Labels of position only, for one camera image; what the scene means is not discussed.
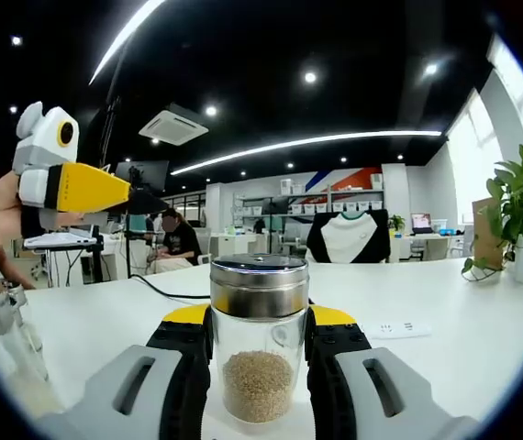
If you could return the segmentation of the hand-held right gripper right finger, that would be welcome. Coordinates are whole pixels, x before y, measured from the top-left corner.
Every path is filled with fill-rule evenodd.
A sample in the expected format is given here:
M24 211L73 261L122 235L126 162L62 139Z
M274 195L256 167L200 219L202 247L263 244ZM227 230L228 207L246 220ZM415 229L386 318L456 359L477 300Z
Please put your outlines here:
M317 439L471 439L477 422L454 417L429 382L390 350L371 347L348 314L312 304L305 360Z

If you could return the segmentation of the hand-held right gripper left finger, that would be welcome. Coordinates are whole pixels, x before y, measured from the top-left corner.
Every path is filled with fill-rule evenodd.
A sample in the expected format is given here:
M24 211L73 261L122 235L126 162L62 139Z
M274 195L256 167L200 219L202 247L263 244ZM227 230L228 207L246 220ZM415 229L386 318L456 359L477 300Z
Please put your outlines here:
M72 408L39 424L53 439L198 439L211 358L209 305L177 309L146 345L125 349L86 381Z

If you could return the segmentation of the person's left hand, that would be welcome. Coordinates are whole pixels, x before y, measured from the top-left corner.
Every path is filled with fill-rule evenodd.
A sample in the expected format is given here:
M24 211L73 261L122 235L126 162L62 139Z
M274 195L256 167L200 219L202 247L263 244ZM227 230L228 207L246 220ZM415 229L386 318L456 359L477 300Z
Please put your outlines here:
M19 177L12 171L0 179L0 240L22 237Z

